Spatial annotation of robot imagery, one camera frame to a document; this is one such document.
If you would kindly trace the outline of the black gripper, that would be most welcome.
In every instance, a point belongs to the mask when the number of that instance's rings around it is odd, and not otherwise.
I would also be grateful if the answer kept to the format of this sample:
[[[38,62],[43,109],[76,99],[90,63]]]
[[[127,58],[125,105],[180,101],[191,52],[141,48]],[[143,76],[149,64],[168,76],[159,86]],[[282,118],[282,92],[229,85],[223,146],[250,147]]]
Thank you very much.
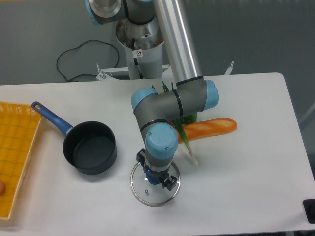
[[[140,163],[144,173],[146,174],[146,178],[152,185],[162,184],[162,188],[166,188],[168,191],[173,190],[175,185],[177,184],[177,178],[174,176],[169,176],[170,165],[163,167],[162,170],[156,171],[149,167],[149,165],[145,162],[146,155],[145,150],[141,149],[136,155],[137,162]]]

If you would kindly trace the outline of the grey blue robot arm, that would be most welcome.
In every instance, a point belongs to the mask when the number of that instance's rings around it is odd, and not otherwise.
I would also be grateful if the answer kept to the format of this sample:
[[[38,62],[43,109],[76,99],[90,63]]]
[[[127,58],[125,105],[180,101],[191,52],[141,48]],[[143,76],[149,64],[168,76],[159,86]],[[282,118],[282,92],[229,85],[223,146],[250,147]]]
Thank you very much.
[[[162,94],[143,88],[131,97],[133,112],[145,144],[137,155],[151,184],[172,190],[177,178],[169,169],[178,146],[175,129],[169,121],[205,111],[217,105],[215,84],[205,80],[197,61],[187,17],[181,0],[88,0],[87,12],[97,25],[117,21],[116,37],[131,50],[130,69],[145,79],[149,69],[142,67],[138,51],[165,46],[175,88]]]

